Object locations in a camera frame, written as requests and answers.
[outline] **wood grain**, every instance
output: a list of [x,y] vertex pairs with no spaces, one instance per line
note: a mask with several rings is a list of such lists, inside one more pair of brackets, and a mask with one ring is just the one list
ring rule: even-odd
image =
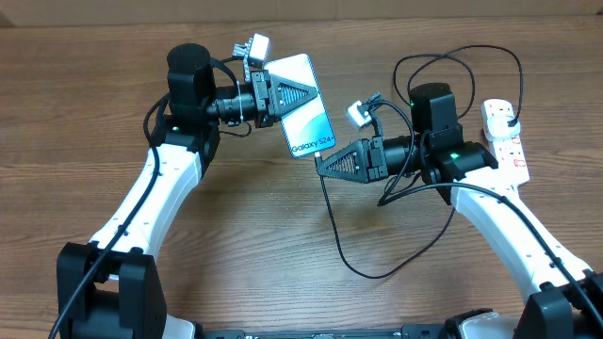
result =
[[[226,57],[253,32],[272,38],[272,58],[310,55],[337,148],[368,135],[345,118],[351,102],[379,90],[400,103],[391,89],[400,57],[468,43],[515,51],[525,70],[522,138],[532,177],[522,198],[564,245],[603,269],[600,16],[3,29],[1,338],[47,335],[57,316],[58,252],[67,241],[87,242],[138,177],[147,150],[142,117],[167,90],[170,49],[198,42]],[[465,139],[481,140],[479,105],[492,97],[517,102],[516,66],[496,51],[459,57],[477,80]],[[419,62],[401,68],[401,83]],[[470,83],[463,68],[433,65],[415,83],[427,81],[449,82],[464,109]],[[382,116],[387,136],[408,133],[392,111]],[[449,211],[434,192],[377,208],[383,185],[327,181],[344,252],[368,274],[422,248]],[[278,126],[245,141],[222,139],[158,267],[170,313],[207,329],[391,328],[478,307],[522,309],[510,275],[459,216],[392,278],[355,276],[337,255],[312,159],[293,160]]]

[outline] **white power strip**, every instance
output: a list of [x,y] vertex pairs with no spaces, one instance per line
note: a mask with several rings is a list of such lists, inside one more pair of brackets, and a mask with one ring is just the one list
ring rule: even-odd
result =
[[514,118],[513,106],[508,101],[490,99],[481,105],[483,133],[488,139],[490,153],[497,159],[498,168],[509,176],[511,183],[520,186],[530,180],[526,156],[521,146],[519,121],[509,127]]

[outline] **cable connector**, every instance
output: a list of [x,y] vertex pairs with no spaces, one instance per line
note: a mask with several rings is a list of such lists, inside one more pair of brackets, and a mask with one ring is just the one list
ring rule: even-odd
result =
[[363,128],[372,124],[373,110],[371,110],[370,107],[373,105],[373,103],[378,100],[381,100],[380,92],[376,92],[375,94],[373,94],[364,103],[358,100],[355,103],[351,104],[350,107],[348,107],[348,116],[350,117],[351,121],[354,123],[356,128],[358,128],[358,130],[362,130]]

